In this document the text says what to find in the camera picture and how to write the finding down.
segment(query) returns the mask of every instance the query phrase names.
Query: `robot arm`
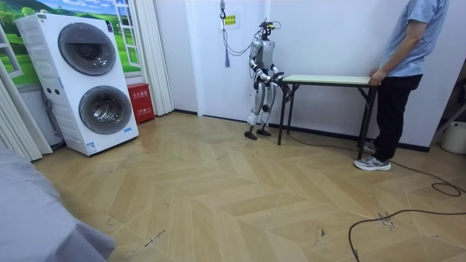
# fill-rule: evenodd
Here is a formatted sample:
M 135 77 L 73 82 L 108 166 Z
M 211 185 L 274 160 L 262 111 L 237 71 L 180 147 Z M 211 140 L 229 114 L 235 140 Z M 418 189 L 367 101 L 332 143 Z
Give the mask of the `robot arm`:
M 272 70 L 272 72 L 274 73 L 274 76 L 272 77 L 273 79 L 277 81 L 283 79 L 283 72 L 278 71 L 278 68 L 275 66 L 274 63 L 272 63 L 272 66 L 270 66 L 270 70 Z
M 260 77 L 262 80 L 264 80 L 264 82 L 267 83 L 270 82 L 272 78 L 270 76 L 267 76 L 267 74 L 264 73 L 256 63 L 257 55 L 259 54 L 263 46 L 264 43 L 261 40 L 255 40 L 253 42 L 253 46 L 251 47 L 252 50 L 249 57 L 249 66 L 253 69 L 253 71 L 257 74 L 258 77 Z

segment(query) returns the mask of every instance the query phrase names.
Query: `stacked washer dryer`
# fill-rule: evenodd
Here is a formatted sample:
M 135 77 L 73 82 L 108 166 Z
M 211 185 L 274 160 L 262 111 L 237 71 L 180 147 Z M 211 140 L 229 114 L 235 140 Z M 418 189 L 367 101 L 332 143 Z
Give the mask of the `stacked washer dryer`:
M 16 24 L 69 148 L 89 156 L 138 136 L 108 22 L 34 14 Z

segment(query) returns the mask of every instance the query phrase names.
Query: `wooden floor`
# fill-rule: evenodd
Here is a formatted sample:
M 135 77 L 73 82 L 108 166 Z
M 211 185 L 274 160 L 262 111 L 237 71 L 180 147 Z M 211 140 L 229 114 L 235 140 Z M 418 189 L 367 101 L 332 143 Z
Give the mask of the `wooden floor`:
M 171 113 L 92 157 L 62 148 L 36 163 L 77 218 L 111 235 L 110 261 L 355 261 L 348 229 L 402 209 L 466 211 L 466 196 L 402 167 L 363 172 L 356 153 L 289 137 L 243 137 L 245 124 Z M 308 143 L 355 142 L 294 133 Z M 395 161 L 466 188 L 466 158 L 434 147 Z M 466 216 L 402 214 L 358 226 L 362 262 L 466 261 Z

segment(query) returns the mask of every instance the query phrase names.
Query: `folding table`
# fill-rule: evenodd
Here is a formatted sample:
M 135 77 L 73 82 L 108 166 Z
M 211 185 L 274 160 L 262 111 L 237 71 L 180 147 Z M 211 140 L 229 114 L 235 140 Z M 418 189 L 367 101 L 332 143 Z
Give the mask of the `folding table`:
M 293 105 L 296 91 L 300 86 L 318 86 L 318 87 L 354 87 L 359 90 L 366 100 L 363 121 L 359 132 L 358 141 L 358 159 L 361 159 L 364 151 L 369 124 L 371 122 L 372 111 L 376 100 L 378 87 L 369 87 L 370 78 L 366 76 L 311 76 L 311 75 L 292 75 L 283 79 L 283 85 L 280 89 L 283 92 L 282 112 L 280 115 L 280 131 L 278 135 L 278 145 L 282 144 L 283 121 L 285 120 L 285 106 L 290 103 L 290 112 L 288 115 L 287 133 L 290 134 L 291 117 L 293 116 Z

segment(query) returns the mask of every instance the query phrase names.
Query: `light blue shirt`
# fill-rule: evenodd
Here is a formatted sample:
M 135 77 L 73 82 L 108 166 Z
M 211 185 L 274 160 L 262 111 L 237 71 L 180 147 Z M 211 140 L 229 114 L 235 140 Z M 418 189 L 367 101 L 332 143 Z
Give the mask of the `light blue shirt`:
M 448 10 L 449 0 L 410 0 L 406 5 L 393 32 L 388 51 L 382 59 L 381 67 L 393 55 L 406 37 L 410 20 L 427 24 L 420 43 L 409 56 L 392 69 L 387 76 L 416 76 L 423 74 L 424 58 L 433 51 L 441 32 Z

